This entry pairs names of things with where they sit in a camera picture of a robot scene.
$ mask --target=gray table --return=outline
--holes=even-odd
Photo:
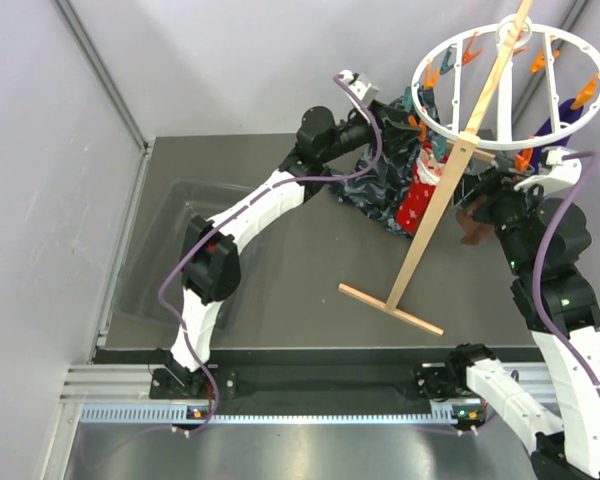
[[[161,138],[156,142],[131,239],[138,248],[157,199],[174,178],[257,186],[293,143],[290,135]],[[338,166],[350,170],[355,156]],[[400,308],[440,325],[434,337],[338,293],[340,282],[388,295],[409,241],[384,232],[323,190],[263,233],[264,254],[243,285],[235,322],[216,347],[427,348],[462,342],[528,346],[504,256],[491,239],[460,245],[444,218]],[[168,347],[174,327],[114,318],[109,347]],[[88,462],[106,456],[139,425],[82,425]],[[140,437],[104,466],[86,471],[75,452],[73,480],[279,480],[409,478],[528,480],[535,476],[518,439],[497,421],[478,437],[456,438],[408,426],[217,426],[201,437],[157,432]]]

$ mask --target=transparent plastic container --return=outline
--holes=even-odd
[[[158,303],[158,289],[180,261],[187,224],[194,215],[208,218],[228,209],[252,191],[237,185],[173,181],[158,201],[139,248],[123,269],[113,300],[114,315],[177,326],[177,320]],[[243,280],[255,265],[259,243],[256,237],[240,256]],[[231,326],[235,316],[233,306],[240,303],[240,290],[238,288],[223,304],[216,329],[226,330]],[[165,298],[182,310],[180,277],[169,286]]]

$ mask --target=teal clothespin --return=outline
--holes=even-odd
[[[447,51],[444,52],[444,57],[442,57],[442,64],[440,65],[440,75],[444,75],[445,73],[449,73],[453,70],[453,65],[449,62],[451,60],[451,52],[453,47],[447,48]]]
[[[433,157],[436,160],[442,160],[447,154],[447,139],[442,135],[434,134],[431,137],[431,146],[433,147]]]
[[[402,96],[402,108],[404,111],[409,113],[413,107],[413,97],[411,96],[411,85],[407,85],[404,89],[404,95]]]

